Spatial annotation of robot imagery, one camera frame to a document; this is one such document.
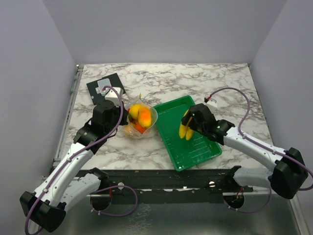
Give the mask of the yellow banana bunch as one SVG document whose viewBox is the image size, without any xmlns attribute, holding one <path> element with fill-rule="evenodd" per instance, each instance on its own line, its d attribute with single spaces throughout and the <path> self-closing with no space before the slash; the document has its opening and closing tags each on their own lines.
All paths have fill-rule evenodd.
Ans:
<svg viewBox="0 0 313 235">
<path fill-rule="evenodd" d="M 179 137 L 181 139 L 185 138 L 187 141 L 191 140 L 194 131 L 189 127 L 192 117 L 188 120 L 186 125 L 180 124 L 179 126 Z"/>
</svg>

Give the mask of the orange peach with leaf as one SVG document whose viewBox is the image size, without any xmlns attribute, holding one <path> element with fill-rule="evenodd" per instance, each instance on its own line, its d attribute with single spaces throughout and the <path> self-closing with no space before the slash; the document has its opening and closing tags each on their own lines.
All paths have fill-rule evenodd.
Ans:
<svg viewBox="0 0 313 235">
<path fill-rule="evenodd" d="M 123 133 L 126 137 L 130 138 L 130 139 L 133 139 L 134 136 L 133 136 L 133 129 L 131 126 L 129 125 L 126 125 L 124 128 L 123 128 Z"/>
</svg>

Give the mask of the orange fruit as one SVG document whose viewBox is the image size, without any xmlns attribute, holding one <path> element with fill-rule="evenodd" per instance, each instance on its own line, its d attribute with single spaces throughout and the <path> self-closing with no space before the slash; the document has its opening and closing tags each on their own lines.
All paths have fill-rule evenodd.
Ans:
<svg viewBox="0 0 313 235">
<path fill-rule="evenodd" d="M 146 128 L 142 127 L 140 123 L 135 124 L 134 127 L 135 127 L 135 130 L 137 130 L 141 134 L 143 134 L 147 130 Z"/>
</svg>

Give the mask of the clear zip top bag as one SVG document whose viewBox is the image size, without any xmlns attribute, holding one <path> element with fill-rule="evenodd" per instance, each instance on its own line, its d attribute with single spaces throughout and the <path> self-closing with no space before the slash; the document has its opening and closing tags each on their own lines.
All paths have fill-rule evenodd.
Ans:
<svg viewBox="0 0 313 235">
<path fill-rule="evenodd" d="M 125 108 L 128 114 L 127 125 L 123 128 L 124 135 L 130 139 L 147 137 L 158 119 L 156 109 L 145 103 L 141 94 Z"/>
</svg>

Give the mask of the yellow orange mango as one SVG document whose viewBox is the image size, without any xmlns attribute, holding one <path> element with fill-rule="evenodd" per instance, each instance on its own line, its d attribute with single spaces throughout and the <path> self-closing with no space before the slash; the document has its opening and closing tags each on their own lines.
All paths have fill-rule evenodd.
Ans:
<svg viewBox="0 0 313 235">
<path fill-rule="evenodd" d="M 140 123 L 142 127 L 150 128 L 150 126 L 152 125 L 152 115 L 151 115 L 151 111 L 148 108 L 143 107 L 140 110 L 138 122 Z"/>
</svg>

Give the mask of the green plastic tray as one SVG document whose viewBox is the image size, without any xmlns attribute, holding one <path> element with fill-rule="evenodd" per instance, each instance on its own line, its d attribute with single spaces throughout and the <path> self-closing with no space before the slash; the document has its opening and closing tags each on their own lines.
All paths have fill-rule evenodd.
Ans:
<svg viewBox="0 0 313 235">
<path fill-rule="evenodd" d="M 191 96 L 183 96 L 155 106 L 156 126 L 176 171 L 183 171 L 222 154 L 218 143 L 181 127 L 181 119 L 194 105 Z"/>
</svg>

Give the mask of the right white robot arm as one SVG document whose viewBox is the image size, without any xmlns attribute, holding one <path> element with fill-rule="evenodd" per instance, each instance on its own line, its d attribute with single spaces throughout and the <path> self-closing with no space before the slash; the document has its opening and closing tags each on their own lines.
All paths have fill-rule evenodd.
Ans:
<svg viewBox="0 0 313 235">
<path fill-rule="evenodd" d="M 271 188 L 283 198 L 292 199 L 308 177 L 299 150 L 284 150 L 241 133 L 233 123 L 216 120 L 204 104 L 192 105 L 181 119 L 181 124 L 217 142 L 236 149 L 261 163 L 264 168 L 237 167 L 225 178 L 225 187 L 236 191 L 241 186 Z"/>
</svg>

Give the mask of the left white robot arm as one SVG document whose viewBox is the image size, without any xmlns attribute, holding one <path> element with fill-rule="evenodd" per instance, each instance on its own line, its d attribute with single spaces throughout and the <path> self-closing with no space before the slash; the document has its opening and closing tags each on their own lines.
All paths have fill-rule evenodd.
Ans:
<svg viewBox="0 0 313 235">
<path fill-rule="evenodd" d="M 104 100 L 97 104 L 92 117 L 80 128 L 66 156 L 48 178 L 33 192 L 24 192 L 20 203 L 26 221 L 25 234 L 29 234 L 29 222 L 39 226 L 35 232 L 55 231 L 63 222 L 67 211 L 92 192 L 103 193 L 108 181 L 99 169 L 88 173 L 81 181 L 72 184 L 80 169 L 104 145 L 120 125 L 127 124 L 128 111 L 124 103 Z"/>
</svg>

